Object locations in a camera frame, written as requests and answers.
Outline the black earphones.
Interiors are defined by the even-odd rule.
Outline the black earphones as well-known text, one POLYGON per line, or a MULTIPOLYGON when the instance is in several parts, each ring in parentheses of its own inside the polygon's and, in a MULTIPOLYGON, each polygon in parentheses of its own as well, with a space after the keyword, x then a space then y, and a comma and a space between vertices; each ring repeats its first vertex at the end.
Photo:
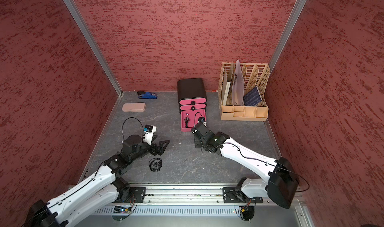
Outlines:
POLYGON ((199 123, 198 118, 204 117, 200 112, 197 112, 194 117, 195 125, 199 123))
POLYGON ((189 122, 190 122, 189 114, 186 113, 186 116, 184 118, 185 128, 189 128, 189 122))
POLYGON ((151 172, 159 172, 163 166, 161 158, 153 158, 149 161, 149 168, 151 172))

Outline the pink drawer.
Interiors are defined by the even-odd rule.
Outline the pink drawer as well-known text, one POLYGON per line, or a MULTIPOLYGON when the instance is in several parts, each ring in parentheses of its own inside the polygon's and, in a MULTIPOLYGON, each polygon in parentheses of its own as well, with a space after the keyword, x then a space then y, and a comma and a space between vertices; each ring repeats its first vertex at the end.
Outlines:
POLYGON ((206 98, 191 98, 191 99, 182 99, 179 101, 180 105, 196 105, 196 104, 205 104, 207 101, 206 98))
POLYGON ((196 109, 205 109, 206 105, 204 103, 202 104, 195 104, 195 105, 182 105, 180 107, 181 111, 187 111, 187 110, 196 110, 196 109))
POLYGON ((181 131, 182 132, 189 132, 195 126, 194 117, 197 112, 200 112, 207 120, 206 111, 204 109, 182 111, 181 112, 181 131), (189 128, 185 128, 184 118, 186 116, 186 113, 189 114, 189 118, 190 118, 189 128))

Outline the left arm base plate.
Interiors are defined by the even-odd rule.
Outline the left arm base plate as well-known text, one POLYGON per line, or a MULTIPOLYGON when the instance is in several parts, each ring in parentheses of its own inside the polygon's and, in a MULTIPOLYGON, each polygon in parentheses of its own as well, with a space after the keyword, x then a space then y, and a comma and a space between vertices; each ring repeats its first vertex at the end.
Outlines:
POLYGON ((144 198, 146 196, 146 190, 145 187, 130 187, 129 189, 123 190, 123 194, 121 197, 119 197, 116 202, 119 203, 130 203, 135 201, 135 203, 143 203, 144 198))

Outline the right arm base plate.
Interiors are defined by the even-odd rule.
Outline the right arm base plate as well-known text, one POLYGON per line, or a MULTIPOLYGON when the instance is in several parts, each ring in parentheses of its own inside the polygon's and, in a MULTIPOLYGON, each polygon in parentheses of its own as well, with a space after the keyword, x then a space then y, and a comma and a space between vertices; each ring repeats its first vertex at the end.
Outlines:
POLYGON ((223 188, 223 199, 225 204, 262 204, 262 197, 247 197, 240 189, 223 188))

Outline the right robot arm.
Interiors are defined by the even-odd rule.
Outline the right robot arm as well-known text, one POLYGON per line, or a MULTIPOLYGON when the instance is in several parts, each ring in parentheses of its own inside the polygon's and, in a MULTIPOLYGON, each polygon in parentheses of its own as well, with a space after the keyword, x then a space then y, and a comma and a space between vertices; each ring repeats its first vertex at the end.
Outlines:
POLYGON ((200 122, 191 128, 191 132, 196 148, 231 159, 260 177, 259 180, 242 178, 239 181, 235 188, 235 196, 239 202, 269 198, 276 205, 289 209, 295 194, 310 189, 309 182, 297 174, 290 161, 284 157, 266 157, 241 145, 223 132, 212 132, 200 122))

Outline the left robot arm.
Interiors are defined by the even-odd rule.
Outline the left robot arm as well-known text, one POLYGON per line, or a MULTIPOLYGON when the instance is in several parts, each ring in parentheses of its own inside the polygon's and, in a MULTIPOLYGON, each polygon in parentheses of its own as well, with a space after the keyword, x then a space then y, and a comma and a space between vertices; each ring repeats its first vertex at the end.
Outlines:
POLYGON ((147 154, 162 155, 169 140, 159 144, 147 143, 139 135, 131 135, 122 142, 122 150, 102 162, 88 178, 48 202, 34 203, 28 212, 25 227, 74 227, 96 210, 115 201, 135 199, 130 184, 123 175, 133 162, 147 154))

